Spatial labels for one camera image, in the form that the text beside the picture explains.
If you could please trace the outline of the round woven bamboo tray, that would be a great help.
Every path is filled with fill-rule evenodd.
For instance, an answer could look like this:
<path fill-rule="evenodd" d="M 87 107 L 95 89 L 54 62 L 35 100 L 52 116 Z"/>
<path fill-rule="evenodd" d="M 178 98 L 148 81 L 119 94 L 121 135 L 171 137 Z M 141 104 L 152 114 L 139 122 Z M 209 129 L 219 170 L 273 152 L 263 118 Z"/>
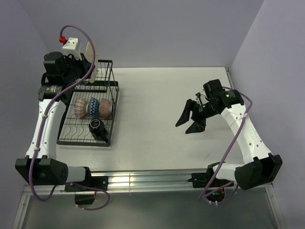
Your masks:
<path fill-rule="evenodd" d="M 98 75 L 98 57 L 97 54 L 93 53 L 91 44 L 88 42 L 85 49 L 85 58 L 88 62 L 94 63 L 94 69 L 88 79 L 89 83 L 94 83 Z"/>

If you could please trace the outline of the blue triangle patterned bowl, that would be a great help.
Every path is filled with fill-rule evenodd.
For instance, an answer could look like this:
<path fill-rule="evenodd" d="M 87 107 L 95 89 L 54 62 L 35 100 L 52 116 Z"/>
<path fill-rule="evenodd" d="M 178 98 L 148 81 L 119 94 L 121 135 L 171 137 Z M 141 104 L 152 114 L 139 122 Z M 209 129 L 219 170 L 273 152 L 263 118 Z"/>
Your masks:
<path fill-rule="evenodd" d="M 87 114 L 87 101 L 78 97 L 74 105 L 74 115 L 76 118 L 82 118 Z"/>

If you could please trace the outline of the orange patterned bowl zigzag outside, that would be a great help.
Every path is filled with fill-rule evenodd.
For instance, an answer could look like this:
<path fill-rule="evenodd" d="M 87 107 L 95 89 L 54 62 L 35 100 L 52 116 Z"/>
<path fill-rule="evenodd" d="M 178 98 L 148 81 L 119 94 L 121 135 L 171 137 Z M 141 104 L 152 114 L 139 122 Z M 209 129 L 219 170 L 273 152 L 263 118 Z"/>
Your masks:
<path fill-rule="evenodd" d="M 88 105 L 88 116 L 89 118 L 95 118 L 98 116 L 100 108 L 100 102 L 96 98 L 91 98 Z"/>

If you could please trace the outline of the pink floral patterned bowl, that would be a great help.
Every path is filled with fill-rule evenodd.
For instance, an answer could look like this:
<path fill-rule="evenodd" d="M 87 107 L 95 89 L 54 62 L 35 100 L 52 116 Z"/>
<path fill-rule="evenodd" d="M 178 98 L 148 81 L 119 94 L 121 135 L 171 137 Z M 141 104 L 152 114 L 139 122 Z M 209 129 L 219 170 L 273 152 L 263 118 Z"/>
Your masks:
<path fill-rule="evenodd" d="M 100 101 L 100 118 L 108 119 L 112 114 L 111 102 L 105 98 Z"/>

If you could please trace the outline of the black mug white inside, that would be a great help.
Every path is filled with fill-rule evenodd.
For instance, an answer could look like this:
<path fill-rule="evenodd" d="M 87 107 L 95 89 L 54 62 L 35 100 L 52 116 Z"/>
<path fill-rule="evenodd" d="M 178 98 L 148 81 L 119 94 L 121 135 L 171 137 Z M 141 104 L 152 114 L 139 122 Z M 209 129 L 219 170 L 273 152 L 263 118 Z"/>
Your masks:
<path fill-rule="evenodd" d="M 97 141 L 108 142 L 108 129 L 101 119 L 92 119 L 89 123 L 89 131 Z"/>

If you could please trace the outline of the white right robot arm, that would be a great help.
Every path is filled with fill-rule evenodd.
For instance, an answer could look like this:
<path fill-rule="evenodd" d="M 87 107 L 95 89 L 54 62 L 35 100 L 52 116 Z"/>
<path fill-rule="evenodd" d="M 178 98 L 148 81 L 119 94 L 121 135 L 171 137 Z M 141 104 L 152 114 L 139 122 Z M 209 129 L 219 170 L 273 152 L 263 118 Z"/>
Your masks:
<path fill-rule="evenodd" d="M 220 162 L 210 164 L 206 172 L 205 189 L 217 186 L 222 180 L 236 183 L 242 190 L 248 190 L 275 180 L 283 160 L 274 155 L 264 144 L 255 129 L 246 106 L 246 96 L 228 87 L 204 88 L 207 102 L 188 99 L 176 126 L 192 120 L 186 134 L 205 131 L 206 120 L 220 115 L 229 125 L 234 137 Z"/>

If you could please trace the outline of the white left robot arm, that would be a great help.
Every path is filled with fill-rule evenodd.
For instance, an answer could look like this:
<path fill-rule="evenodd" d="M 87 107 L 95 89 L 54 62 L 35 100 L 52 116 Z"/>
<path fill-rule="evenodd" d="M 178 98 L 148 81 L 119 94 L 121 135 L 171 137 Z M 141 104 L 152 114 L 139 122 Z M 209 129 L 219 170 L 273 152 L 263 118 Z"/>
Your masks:
<path fill-rule="evenodd" d="M 35 186 L 76 182 L 81 190 L 88 190 L 93 184 L 89 168 L 69 167 L 58 161 L 56 145 L 74 83 L 88 72 L 91 63 L 84 54 L 78 60 L 72 54 L 50 52 L 44 56 L 43 64 L 46 72 L 39 89 L 35 133 L 26 156 L 16 160 L 15 168 L 26 182 Z"/>

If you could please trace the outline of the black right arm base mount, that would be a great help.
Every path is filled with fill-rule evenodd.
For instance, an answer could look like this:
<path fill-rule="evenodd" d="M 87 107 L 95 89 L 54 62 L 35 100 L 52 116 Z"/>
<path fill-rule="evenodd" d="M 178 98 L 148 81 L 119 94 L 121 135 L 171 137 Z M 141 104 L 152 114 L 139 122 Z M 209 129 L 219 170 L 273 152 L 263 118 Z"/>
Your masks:
<path fill-rule="evenodd" d="M 213 175 L 208 172 L 192 173 L 191 178 L 188 179 L 187 181 L 192 183 L 193 188 L 204 188 L 207 186 L 212 176 Z M 215 178 L 212 181 L 210 187 L 221 187 L 227 184 L 229 184 L 228 185 L 229 187 L 232 187 L 234 185 L 232 181 Z"/>

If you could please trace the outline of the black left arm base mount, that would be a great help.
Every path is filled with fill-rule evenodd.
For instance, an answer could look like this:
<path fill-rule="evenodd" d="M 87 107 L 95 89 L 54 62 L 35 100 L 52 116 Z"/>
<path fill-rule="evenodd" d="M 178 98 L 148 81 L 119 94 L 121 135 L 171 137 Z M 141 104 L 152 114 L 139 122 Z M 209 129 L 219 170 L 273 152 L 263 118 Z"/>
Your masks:
<path fill-rule="evenodd" d="M 108 181 L 108 176 L 92 177 L 87 185 L 81 183 L 66 184 L 64 191 L 66 193 L 74 193 L 74 202 L 77 207 L 84 210 L 99 210 L 106 207 L 111 199 L 110 194 L 107 192 Z M 89 208 L 88 206 L 92 205 L 96 200 L 98 192 L 106 194 L 106 202 L 100 207 Z"/>

